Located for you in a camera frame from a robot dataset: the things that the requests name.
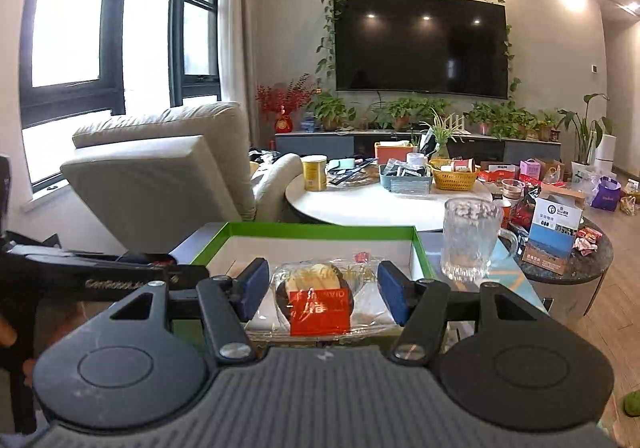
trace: black window frame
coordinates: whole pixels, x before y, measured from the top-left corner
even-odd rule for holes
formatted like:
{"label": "black window frame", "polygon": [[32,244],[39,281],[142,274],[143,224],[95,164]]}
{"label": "black window frame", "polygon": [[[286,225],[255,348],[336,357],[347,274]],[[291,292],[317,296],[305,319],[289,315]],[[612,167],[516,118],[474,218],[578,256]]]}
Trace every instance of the black window frame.
{"label": "black window frame", "polygon": [[184,3],[193,4],[214,14],[214,28],[218,26],[218,0],[171,0],[169,8],[169,92],[171,106],[179,107],[184,98],[216,95],[220,99],[220,58],[216,52],[215,72],[212,75],[184,73]]}
{"label": "black window frame", "polygon": [[[124,114],[122,77],[122,16],[124,0],[102,0],[100,12],[100,73],[97,80],[33,87],[33,29],[37,0],[24,0],[20,30],[20,117],[22,128],[110,110]],[[61,173],[31,184],[34,192],[63,179]]]}

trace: yellow basket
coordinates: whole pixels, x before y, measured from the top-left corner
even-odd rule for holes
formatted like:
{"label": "yellow basket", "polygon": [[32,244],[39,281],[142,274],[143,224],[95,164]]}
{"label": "yellow basket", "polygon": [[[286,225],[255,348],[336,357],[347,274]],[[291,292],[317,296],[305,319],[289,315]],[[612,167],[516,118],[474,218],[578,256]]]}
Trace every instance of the yellow basket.
{"label": "yellow basket", "polygon": [[473,189],[476,179],[478,179],[480,167],[476,166],[475,172],[443,172],[436,170],[436,168],[440,168],[448,162],[450,162],[450,159],[431,159],[429,161],[429,164],[434,167],[431,171],[433,172],[436,188],[456,192],[468,192]]}

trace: wooden floor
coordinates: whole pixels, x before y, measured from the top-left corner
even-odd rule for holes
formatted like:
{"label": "wooden floor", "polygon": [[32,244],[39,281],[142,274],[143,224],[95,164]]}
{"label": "wooden floor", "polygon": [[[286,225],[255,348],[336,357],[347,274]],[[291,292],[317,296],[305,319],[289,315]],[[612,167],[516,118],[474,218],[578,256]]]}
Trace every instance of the wooden floor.
{"label": "wooden floor", "polygon": [[640,389],[640,268],[634,267],[640,266],[640,215],[588,208],[586,217],[609,236],[614,259],[589,313],[573,329],[613,366],[616,382],[608,408],[609,413],[617,409],[616,440],[640,448],[640,418],[629,418],[622,410],[622,397]]}

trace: yellow canister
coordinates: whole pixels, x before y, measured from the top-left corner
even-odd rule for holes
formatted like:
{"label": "yellow canister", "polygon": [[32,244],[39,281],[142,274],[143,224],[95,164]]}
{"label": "yellow canister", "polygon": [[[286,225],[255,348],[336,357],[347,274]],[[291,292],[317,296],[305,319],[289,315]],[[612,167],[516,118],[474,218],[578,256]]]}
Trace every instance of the yellow canister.
{"label": "yellow canister", "polygon": [[305,190],[323,192],[326,190],[326,156],[307,155],[302,157],[302,171],[305,177]]}

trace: ribbed gray surface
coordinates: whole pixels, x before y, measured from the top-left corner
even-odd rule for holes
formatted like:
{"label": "ribbed gray surface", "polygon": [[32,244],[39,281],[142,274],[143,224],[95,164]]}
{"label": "ribbed gray surface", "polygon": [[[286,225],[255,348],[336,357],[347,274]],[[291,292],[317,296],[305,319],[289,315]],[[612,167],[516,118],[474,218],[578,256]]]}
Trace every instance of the ribbed gray surface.
{"label": "ribbed gray surface", "polygon": [[36,448],[604,448],[596,426],[555,435],[484,424],[446,398],[421,368],[378,348],[271,349],[260,364],[223,370],[189,413],[155,431],[90,437],[56,427]]}

